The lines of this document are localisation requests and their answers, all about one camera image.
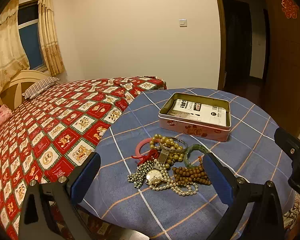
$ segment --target red patterned bedspread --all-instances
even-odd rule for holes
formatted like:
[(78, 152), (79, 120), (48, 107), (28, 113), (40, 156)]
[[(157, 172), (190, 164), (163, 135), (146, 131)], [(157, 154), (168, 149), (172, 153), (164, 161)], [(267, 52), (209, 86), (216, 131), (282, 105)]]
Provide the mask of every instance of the red patterned bedspread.
[(62, 83), (26, 101), (0, 127), (0, 223), (18, 238), (27, 185), (68, 176), (142, 91), (166, 89), (156, 77)]

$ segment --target wooden floor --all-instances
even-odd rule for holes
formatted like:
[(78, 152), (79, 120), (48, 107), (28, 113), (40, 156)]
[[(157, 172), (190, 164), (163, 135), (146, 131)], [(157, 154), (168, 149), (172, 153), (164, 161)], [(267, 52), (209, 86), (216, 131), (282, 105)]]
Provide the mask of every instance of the wooden floor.
[(228, 82), (223, 88), (223, 91), (247, 98), (259, 107), (261, 107), (262, 90), (262, 79), (255, 77), (249, 77), (241, 82)]

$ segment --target red string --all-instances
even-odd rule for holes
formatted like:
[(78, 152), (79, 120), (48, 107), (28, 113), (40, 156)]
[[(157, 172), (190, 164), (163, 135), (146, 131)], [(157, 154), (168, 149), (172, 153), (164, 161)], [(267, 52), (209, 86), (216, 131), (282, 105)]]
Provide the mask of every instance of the red string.
[(138, 163), (138, 166), (142, 163), (145, 163), (146, 161), (152, 161), (153, 159), (156, 159), (159, 157), (159, 153), (157, 150), (150, 150), (149, 153), (147, 155), (143, 155), (140, 157), (135, 157), (135, 156), (131, 156), (133, 159), (141, 159), (140, 162)]

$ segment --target watch face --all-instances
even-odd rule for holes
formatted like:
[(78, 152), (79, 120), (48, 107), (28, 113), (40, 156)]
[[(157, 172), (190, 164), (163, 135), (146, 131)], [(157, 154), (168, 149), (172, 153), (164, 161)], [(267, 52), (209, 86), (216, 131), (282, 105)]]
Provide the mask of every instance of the watch face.
[(150, 170), (146, 175), (146, 179), (148, 182), (150, 182), (152, 180), (152, 185), (156, 185), (156, 184), (160, 183), (161, 178), (162, 178), (162, 174), (157, 169)]

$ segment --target metal bolt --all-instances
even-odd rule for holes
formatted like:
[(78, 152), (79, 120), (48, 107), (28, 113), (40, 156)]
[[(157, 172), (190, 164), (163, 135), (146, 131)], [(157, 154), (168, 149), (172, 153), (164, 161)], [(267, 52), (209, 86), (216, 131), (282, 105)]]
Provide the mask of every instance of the metal bolt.
[(240, 183), (240, 184), (243, 184), (243, 183), (246, 182), (246, 180), (244, 178), (242, 178), (242, 177), (238, 177), (237, 178), (237, 182)]
[(29, 183), (29, 185), (30, 185), (30, 186), (34, 186), (35, 184), (37, 184), (37, 181), (36, 181), (36, 180), (34, 180), (34, 179), (33, 179), (33, 180), (31, 180), (31, 181), (30, 181), (30, 183)]
[(66, 180), (67, 180), (67, 177), (65, 177), (65, 176), (61, 176), (61, 177), (59, 177), (59, 179), (58, 179), (58, 181), (59, 181), (60, 183), (64, 183)]
[(271, 180), (268, 180), (267, 181), (267, 185), (268, 185), (268, 187), (273, 187), (274, 183)]

